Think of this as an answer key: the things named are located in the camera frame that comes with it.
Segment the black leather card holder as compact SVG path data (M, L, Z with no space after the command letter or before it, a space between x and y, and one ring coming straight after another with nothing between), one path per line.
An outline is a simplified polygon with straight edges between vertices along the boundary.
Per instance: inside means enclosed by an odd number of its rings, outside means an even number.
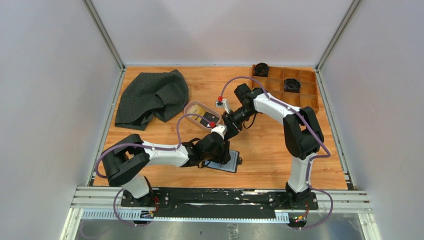
M210 169L215 169L219 171L236 173L238 165L242 164L242 158L240 157L240 152L235 150L229 151L230 160L226 163L216 163L213 161L206 161L205 167Z

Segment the pink oval plastic tray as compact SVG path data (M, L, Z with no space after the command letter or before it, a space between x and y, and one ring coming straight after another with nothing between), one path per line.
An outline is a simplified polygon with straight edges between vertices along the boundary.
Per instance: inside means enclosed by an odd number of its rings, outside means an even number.
M218 125L222 120L218 112L197 100L190 101L184 107L183 113L194 114L190 115L188 120L206 132L209 132L211 129L209 122Z

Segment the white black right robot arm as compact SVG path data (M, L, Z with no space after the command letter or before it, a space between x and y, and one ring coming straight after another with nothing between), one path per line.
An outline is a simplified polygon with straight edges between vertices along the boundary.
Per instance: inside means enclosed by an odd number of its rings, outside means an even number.
M227 108L222 114L227 127L226 139L238 135L244 123L255 114L271 117L283 126L286 149L292 156L289 180L285 185L285 201L298 209L311 192L310 178L314 159L324 148L324 136L314 110L285 103L263 88L249 88L243 83L234 91L241 107L235 111Z

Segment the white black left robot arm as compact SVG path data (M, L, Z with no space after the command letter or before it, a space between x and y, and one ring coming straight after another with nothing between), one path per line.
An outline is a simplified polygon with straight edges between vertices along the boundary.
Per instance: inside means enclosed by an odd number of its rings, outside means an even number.
M144 167L198 167L201 163L221 164L230 159L230 142L212 132L202 139L194 138L177 145L151 143L143 141L138 134L131 134L105 150L98 162L103 164L109 186L124 188L135 202L146 207L152 203L153 193L147 178L139 174Z

